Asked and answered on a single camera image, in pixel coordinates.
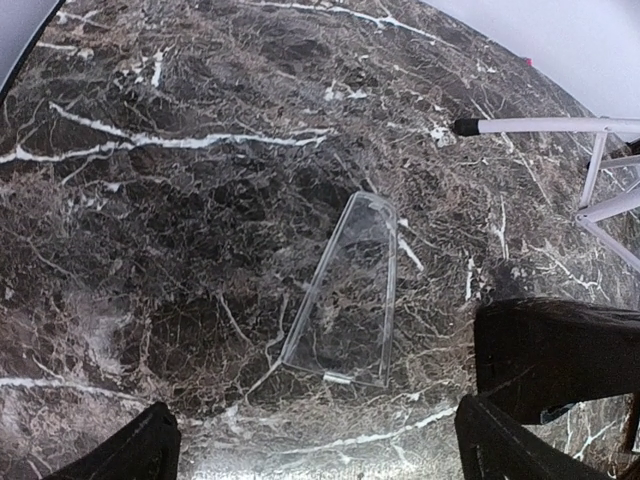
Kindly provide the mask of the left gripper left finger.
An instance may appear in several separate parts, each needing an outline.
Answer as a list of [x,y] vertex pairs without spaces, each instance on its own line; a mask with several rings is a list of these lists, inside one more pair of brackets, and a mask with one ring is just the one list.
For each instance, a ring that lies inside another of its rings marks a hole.
[[115,434],[50,479],[176,480],[181,432],[164,402],[155,402]]

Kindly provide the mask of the clear metronome front cover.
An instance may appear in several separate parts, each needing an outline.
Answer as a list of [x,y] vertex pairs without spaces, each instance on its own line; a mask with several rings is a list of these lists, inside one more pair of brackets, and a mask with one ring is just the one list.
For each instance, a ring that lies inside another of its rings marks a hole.
[[291,368],[340,384],[389,384],[397,272],[397,214],[352,194],[283,345]]

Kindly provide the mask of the white music stand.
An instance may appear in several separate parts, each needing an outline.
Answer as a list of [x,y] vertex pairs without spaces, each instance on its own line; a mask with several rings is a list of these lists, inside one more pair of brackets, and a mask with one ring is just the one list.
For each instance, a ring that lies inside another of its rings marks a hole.
[[462,137],[492,133],[593,133],[595,141],[578,203],[578,210],[575,215],[575,222],[600,240],[605,247],[620,257],[633,270],[637,271],[639,269],[639,258],[598,226],[598,223],[605,219],[630,212],[639,207],[639,184],[635,182],[622,193],[600,203],[593,204],[591,202],[596,179],[601,170],[639,166],[638,155],[613,160],[603,159],[607,138],[617,133],[637,133],[639,131],[639,121],[637,119],[534,117],[487,120],[459,118],[453,122],[452,131]]

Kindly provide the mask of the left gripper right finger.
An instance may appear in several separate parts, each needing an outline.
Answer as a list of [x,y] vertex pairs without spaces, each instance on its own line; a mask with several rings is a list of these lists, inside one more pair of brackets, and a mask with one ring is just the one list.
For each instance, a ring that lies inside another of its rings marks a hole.
[[551,447],[489,400],[466,395],[455,416],[466,479],[605,479],[606,474]]

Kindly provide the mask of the black metronome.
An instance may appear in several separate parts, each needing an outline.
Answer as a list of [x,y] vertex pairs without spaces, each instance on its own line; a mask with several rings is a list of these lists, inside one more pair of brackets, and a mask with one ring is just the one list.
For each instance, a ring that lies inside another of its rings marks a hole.
[[479,307],[476,385],[524,425],[573,405],[639,390],[639,314],[573,300],[526,298]]

